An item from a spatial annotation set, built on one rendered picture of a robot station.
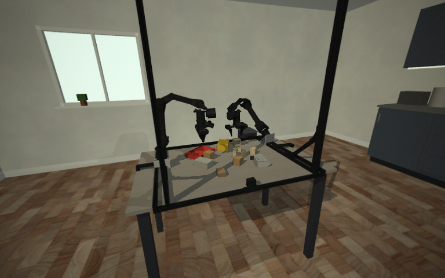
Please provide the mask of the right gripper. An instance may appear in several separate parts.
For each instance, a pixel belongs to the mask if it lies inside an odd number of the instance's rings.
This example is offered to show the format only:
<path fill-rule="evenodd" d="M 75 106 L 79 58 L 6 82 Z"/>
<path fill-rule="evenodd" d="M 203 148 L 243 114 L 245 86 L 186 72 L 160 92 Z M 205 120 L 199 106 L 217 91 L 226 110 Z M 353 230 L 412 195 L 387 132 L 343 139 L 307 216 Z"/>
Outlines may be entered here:
<path fill-rule="evenodd" d="M 226 128 L 227 130 L 229 130 L 229 132 L 230 132 L 230 134 L 231 134 L 231 137 L 232 137 L 232 129 L 231 129 L 231 127 L 235 127 L 235 126 L 234 126 L 234 121 L 235 121 L 235 120 L 238 122 L 238 120 L 240 120 L 240 118 L 239 118 L 239 119 L 233 119 L 233 126 L 231 126 L 231 125 L 225 125 L 225 128 Z M 244 123 L 244 126 L 240 129 L 240 135 L 242 135 L 242 133 L 243 133 L 243 131 L 244 131 L 245 128 L 248 128 L 248 125 Z"/>

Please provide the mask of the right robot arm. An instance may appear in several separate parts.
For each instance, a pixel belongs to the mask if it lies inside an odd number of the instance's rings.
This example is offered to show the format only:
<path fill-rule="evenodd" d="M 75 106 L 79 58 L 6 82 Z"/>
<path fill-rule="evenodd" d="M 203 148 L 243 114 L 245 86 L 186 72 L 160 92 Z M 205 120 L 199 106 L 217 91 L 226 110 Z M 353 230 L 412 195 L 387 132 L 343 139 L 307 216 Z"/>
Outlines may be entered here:
<path fill-rule="evenodd" d="M 238 105 L 240 105 L 241 107 L 243 107 L 244 109 L 246 109 L 249 112 L 250 116 L 253 118 L 253 120 L 255 122 L 254 126 L 256 127 L 257 131 L 262 134 L 263 138 L 266 135 L 270 134 L 268 131 L 269 127 L 263 121 L 259 120 L 258 116 L 252 109 L 252 104 L 251 104 L 250 100 L 246 99 L 246 98 L 239 98 L 238 100 L 235 103 L 232 103 L 227 108 L 227 110 L 228 110 L 227 119 L 233 120 L 233 119 L 240 118 L 241 111 L 239 109 L 237 109 Z M 243 102 L 243 103 L 241 104 L 240 102 Z M 234 111 L 236 109 L 237 109 L 237 111 Z M 238 120 L 238 122 L 235 120 L 234 126 L 236 127 L 236 129 L 241 129 L 244 126 L 244 123 L 240 122 L 240 120 Z"/>

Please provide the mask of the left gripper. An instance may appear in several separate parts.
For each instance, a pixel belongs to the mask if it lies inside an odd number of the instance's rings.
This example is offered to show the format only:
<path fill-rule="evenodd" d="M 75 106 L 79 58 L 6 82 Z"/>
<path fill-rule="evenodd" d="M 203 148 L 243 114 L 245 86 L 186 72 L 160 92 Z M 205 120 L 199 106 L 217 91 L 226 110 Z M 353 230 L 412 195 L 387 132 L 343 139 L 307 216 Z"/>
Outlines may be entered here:
<path fill-rule="evenodd" d="M 209 133 L 208 129 L 205 128 L 205 119 L 196 119 L 197 124 L 195 125 L 196 131 L 200 137 L 200 139 L 202 140 L 202 142 L 205 141 L 205 137 L 206 135 Z"/>

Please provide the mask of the yellow rectangular block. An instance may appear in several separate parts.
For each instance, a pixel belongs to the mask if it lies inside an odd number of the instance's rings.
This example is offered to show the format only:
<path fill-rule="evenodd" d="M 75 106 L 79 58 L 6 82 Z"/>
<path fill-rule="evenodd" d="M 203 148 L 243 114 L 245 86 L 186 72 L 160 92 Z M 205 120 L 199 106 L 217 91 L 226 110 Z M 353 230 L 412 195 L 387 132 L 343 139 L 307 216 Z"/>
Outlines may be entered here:
<path fill-rule="evenodd" d="M 228 151 L 229 139 L 219 139 L 217 143 L 217 151 Z"/>

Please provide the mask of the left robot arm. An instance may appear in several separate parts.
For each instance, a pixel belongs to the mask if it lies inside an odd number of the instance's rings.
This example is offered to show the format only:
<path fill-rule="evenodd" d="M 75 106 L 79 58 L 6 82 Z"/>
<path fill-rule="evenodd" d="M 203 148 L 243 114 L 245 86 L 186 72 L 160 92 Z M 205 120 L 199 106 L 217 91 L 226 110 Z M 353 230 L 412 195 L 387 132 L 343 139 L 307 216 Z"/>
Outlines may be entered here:
<path fill-rule="evenodd" d="M 203 100 L 191 99 L 191 98 L 179 96 L 179 95 L 176 95 L 173 93 L 170 93 L 162 98 L 157 98 L 156 100 L 157 100 L 157 105 L 158 105 L 159 122 L 160 122 L 160 127 L 161 127 L 161 136 L 162 136 L 162 145 L 163 145 L 163 149 L 164 149 L 163 153 L 164 153 L 165 159 L 167 159 L 167 151 L 165 148 L 169 143 L 169 136 L 167 137 L 167 135 L 166 135 L 166 128 L 165 128 L 165 124 L 164 124 L 164 122 L 165 122 L 165 108 L 166 108 L 166 104 L 171 101 L 170 99 L 180 101 L 183 103 L 188 103 L 188 104 L 193 105 L 194 107 L 200 108 L 200 109 L 194 110 L 194 112 L 196 112 L 197 119 L 205 119 L 205 113 L 206 113 L 207 118 L 216 118 L 215 108 L 207 108 L 205 106 Z M 167 101 L 167 102 L 165 103 L 165 101 Z M 206 110 L 206 111 L 201 111 L 201 109 Z M 214 123 L 212 124 L 212 122 L 210 120 L 208 122 L 206 121 L 205 128 L 207 128 L 207 127 L 211 127 L 213 129 Z"/>

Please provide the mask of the red flat rectangular block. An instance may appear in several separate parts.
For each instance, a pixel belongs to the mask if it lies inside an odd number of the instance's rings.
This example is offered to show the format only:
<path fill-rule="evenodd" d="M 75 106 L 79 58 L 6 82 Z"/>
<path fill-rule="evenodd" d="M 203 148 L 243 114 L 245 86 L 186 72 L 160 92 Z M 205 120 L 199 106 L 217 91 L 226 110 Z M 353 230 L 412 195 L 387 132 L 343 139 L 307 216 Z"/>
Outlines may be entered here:
<path fill-rule="evenodd" d="M 203 153 L 207 150 L 215 151 L 215 148 L 211 148 L 211 147 L 202 145 L 202 146 L 199 146 L 191 151 L 186 152 L 185 157 L 195 160 L 200 156 L 203 157 Z"/>

